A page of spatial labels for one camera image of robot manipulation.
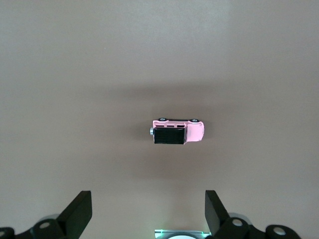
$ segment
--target metal bolt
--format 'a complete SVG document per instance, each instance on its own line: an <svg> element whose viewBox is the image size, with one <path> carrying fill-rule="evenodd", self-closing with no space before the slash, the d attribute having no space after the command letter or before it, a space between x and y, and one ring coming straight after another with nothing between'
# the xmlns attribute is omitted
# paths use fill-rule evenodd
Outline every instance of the metal bolt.
<svg viewBox="0 0 319 239"><path fill-rule="evenodd" d="M234 219L233 224L237 227L241 227L243 225L242 221L239 219Z"/></svg>
<svg viewBox="0 0 319 239"><path fill-rule="evenodd" d="M274 232L275 232L276 234L278 234L278 235L281 235L281 236L286 235L285 230L282 229L282 228L279 228L279 227L275 227L275 228L274 228Z"/></svg>
<svg viewBox="0 0 319 239"><path fill-rule="evenodd" d="M50 226L50 223L42 223L39 227L40 229L44 229L44 228L47 228L48 226Z"/></svg>

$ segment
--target beige surface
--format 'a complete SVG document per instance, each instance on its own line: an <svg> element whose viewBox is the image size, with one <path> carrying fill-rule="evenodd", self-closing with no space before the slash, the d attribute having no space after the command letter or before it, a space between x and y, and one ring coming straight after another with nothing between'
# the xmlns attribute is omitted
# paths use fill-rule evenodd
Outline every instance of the beige surface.
<svg viewBox="0 0 319 239"><path fill-rule="evenodd" d="M206 230L204 191L264 230L319 225L319 1L0 2L0 226L92 190L82 238ZM206 135L154 145L151 121Z"/></svg>

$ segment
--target car roof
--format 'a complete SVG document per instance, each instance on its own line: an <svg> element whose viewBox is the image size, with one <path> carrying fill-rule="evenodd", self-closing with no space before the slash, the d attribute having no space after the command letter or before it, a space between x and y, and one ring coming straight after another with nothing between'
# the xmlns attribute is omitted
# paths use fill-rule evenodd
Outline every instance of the car roof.
<svg viewBox="0 0 319 239"><path fill-rule="evenodd" d="M185 128L156 127L154 129L154 143L184 144Z"/></svg>

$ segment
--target toy car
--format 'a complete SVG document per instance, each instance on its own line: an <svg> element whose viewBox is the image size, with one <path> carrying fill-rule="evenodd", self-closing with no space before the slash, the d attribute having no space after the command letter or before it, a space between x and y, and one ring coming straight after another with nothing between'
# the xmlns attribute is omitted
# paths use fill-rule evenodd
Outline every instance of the toy car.
<svg viewBox="0 0 319 239"><path fill-rule="evenodd" d="M204 136L204 124L198 119L166 119L153 121L150 129L154 143L186 144L201 141Z"/></svg>

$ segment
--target black bracket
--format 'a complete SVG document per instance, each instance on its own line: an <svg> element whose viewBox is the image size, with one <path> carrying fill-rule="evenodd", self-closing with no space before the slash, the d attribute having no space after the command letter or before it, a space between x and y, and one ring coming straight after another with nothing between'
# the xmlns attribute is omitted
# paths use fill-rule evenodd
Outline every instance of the black bracket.
<svg viewBox="0 0 319 239"><path fill-rule="evenodd" d="M301 239L286 226L269 225L262 232L241 218L230 217L215 191L206 191L205 217L211 232L206 239Z"/></svg>
<svg viewBox="0 0 319 239"><path fill-rule="evenodd" d="M13 228L0 228L0 239L78 239L91 218L91 192L82 191L57 219L42 220L18 235Z"/></svg>

